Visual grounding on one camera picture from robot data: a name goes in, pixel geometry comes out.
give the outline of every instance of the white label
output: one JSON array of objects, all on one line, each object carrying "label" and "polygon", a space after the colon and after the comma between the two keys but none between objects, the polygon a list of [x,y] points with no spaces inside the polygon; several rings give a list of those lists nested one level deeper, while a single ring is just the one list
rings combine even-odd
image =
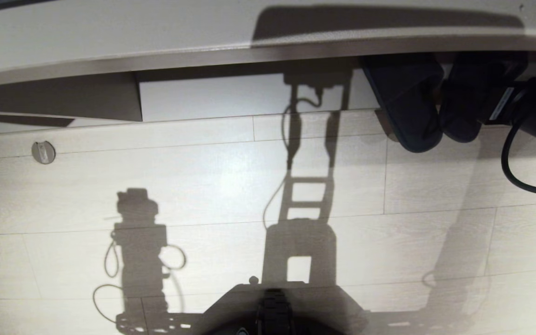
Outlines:
[{"label": "white label", "polygon": [[500,102],[498,102],[496,108],[493,110],[493,113],[491,113],[491,116],[489,117],[490,121],[493,121],[497,119],[498,116],[500,116],[502,109],[504,109],[504,106],[508,102],[508,99],[512,95],[513,91],[514,91],[514,87],[508,87],[506,91],[504,91],[504,95],[502,95],[502,99],[500,99]]}]

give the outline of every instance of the floor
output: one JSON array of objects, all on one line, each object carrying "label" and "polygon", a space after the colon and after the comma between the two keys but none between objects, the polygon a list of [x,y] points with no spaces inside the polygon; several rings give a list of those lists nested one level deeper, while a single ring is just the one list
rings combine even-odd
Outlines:
[{"label": "floor", "polygon": [[[536,334],[536,194],[502,174],[507,128],[412,154],[372,109],[283,118],[287,94],[0,135],[0,334],[199,334],[265,288],[348,334]],[[536,140],[512,159],[536,185]]]}]

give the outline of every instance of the wooden floor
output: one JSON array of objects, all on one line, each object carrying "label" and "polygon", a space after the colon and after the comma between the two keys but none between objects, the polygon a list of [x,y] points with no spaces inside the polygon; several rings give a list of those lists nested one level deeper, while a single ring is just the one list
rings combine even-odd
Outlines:
[{"label": "wooden floor", "polygon": [[[279,218],[292,204],[279,187],[292,142],[281,115],[0,135],[0,334],[118,334],[93,303],[104,284],[123,290],[96,291],[100,311],[150,335],[254,311],[267,286],[345,333],[536,334],[536,194],[502,174],[508,130],[412,154],[373,110],[342,112],[336,138],[325,137],[329,116],[302,113],[291,169],[332,172],[331,191],[296,185],[290,199],[331,206],[325,218]],[[53,144],[51,165],[32,158],[35,141]],[[512,158],[536,185],[536,140],[519,134]],[[288,282],[266,280],[266,268]]]}]

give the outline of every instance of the round floor socket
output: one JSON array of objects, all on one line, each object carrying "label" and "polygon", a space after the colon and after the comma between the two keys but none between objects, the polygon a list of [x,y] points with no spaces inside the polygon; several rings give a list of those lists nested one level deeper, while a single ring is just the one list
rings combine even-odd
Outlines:
[{"label": "round floor socket", "polygon": [[32,157],[41,164],[51,164],[55,160],[55,148],[47,141],[34,142]]}]

